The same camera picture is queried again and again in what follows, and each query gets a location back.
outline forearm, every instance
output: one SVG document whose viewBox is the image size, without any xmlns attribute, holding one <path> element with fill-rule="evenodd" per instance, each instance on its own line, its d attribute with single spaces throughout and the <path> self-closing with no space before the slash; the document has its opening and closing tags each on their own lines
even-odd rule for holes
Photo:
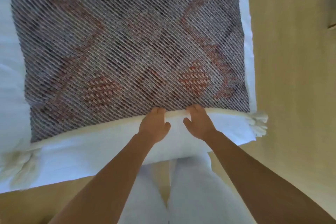
<svg viewBox="0 0 336 224">
<path fill-rule="evenodd" d="M 258 224 L 336 223 L 308 196 L 252 158 L 224 134 L 204 139 Z"/>
<path fill-rule="evenodd" d="M 136 134 L 50 222 L 117 223 L 137 173 L 154 145 Z"/>
</svg>

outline person's left arm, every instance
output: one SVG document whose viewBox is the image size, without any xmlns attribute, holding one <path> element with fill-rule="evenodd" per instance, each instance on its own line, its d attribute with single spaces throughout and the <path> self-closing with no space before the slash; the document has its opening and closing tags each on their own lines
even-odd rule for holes
<svg viewBox="0 0 336 224">
<path fill-rule="evenodd" d="M 49 224 L 117 223 L 146 155 L 170 129 L 165 112 L 153 108 L 139 132 Z"/>
</svg>

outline hand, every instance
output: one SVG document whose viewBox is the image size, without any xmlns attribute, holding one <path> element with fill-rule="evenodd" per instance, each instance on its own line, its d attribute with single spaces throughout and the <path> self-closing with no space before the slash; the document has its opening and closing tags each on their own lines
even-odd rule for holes
<svg viewBox="0 0 336 224">
<path fill-rule="evenodd" d="M 193 104 L 186 110 L 190 112 L 191 121 L 184 118 L 183 123 L 194 137 L 205 140 L 207 134 L 217 131 L 205 109 L 199 104 Z"/>
<path fill-rule="evenodd" d="M 153 140 L 154 143 L 164 139 L 170 130 L 170 123 L 165 123 L 165 112 L 164 108 L 154 107 L 142 120 L 138 134 Z"/>
</svg>

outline patterned rug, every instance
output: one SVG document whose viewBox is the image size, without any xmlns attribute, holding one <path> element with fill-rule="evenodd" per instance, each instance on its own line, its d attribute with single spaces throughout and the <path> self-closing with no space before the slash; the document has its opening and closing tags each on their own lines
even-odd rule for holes
<svg viewBox="0 0 336 224">
<path fill-rule="evenodd" d="M 239 0 L 11 0 L 31 141 L 191 103 L 248 112 Z"/>
</svg>

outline person's left hand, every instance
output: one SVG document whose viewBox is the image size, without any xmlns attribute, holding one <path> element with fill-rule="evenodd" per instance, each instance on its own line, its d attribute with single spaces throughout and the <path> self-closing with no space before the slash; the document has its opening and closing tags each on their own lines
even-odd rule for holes
<svg viewBox="0 0 336 224">
<path fill-rule="evenodd" d="M 165 123 L 165 112 L 164 108 L 154 107 L 142 120 L 138 134 L 153 140 L 154 143 L 164 139 L 170 130 L 170 123 Z"/>
</svg>

